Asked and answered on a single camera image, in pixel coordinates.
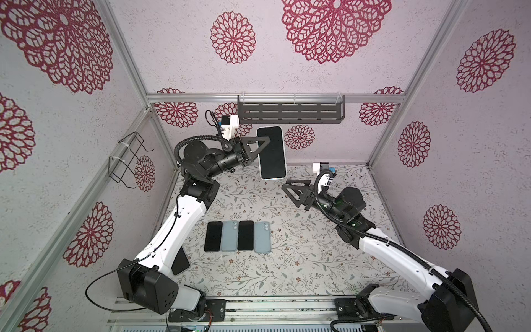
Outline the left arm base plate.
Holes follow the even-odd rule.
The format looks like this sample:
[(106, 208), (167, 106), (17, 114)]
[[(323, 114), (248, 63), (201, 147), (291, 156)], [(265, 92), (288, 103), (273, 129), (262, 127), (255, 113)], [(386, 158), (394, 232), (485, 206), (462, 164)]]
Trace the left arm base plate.
[(198, 311), (172, 310), (168, 316), (169, 322), (192, 323), (192, 322), (224, 322), (227, 300), (205, 300), (200, 304)]

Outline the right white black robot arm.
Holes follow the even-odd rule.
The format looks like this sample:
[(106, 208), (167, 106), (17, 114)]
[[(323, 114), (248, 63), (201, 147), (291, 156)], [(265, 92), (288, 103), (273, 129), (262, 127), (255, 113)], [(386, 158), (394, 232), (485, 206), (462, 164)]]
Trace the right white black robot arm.
[(380, 260), (415, 290), (404, 293), (370, 284), (353, 299), (336, 302), (338, 319), (330, 327), (401, 317), (420, 322), (429, 331), (465, 331), (478, 311), (470, 276), (460, 269), (449, 272), (393, 242), (362, 216), (366, 203), (358, 188), (347, 187), (331, 196), (328, 183), (327, 176), (319, 188), (311, 181), (288, 180), (282, 190), (297, 207), (322, 212), (343, 242)]

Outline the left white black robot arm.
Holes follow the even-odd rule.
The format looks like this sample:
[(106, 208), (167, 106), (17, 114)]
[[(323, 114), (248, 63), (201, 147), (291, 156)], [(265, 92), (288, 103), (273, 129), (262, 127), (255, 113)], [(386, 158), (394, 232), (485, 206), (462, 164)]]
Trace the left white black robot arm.
[(161, 315), (181, 310), (194, 320), (204, 316), (205, 293), (171, 279), (178, 254), (217, 196), (220, 184), (214, 178), (252, 164), (270, 142), (265, 136), (226, 139), (201, 135), (175, 146), (183, 187), (171, 215), (153, 239), (134, 260), (124, 259), (118, 266), (116, 273), (126, 300)]

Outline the light blue phone case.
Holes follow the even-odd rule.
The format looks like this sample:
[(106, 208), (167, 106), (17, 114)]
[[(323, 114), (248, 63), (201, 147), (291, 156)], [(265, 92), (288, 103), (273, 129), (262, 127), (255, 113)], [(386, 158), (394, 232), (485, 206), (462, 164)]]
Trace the light blue phone case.
[(254, 224), (254, 251), (259, 254), (271, 252), (271, 228), (267, 221)]

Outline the bare black phone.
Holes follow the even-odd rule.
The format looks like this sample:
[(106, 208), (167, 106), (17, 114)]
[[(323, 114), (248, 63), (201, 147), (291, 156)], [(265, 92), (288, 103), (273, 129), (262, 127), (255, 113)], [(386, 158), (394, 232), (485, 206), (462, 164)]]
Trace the bare black phone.
[(254, 249), (254, 222), (239, 221), (237, 250), (251, 251)]
[(214, 253), (221, 250), (221, 236), (223, 232), (222, 221), (212, 221), (207, 224), (204, 251)]

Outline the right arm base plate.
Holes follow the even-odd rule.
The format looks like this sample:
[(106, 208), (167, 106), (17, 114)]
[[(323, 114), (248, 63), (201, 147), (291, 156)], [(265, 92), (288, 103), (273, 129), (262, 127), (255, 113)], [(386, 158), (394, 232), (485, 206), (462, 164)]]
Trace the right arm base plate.
[(339, 320), (354, 320), (374, 316), (369, 301), (363, 297), (341, 297), (334, 300)]

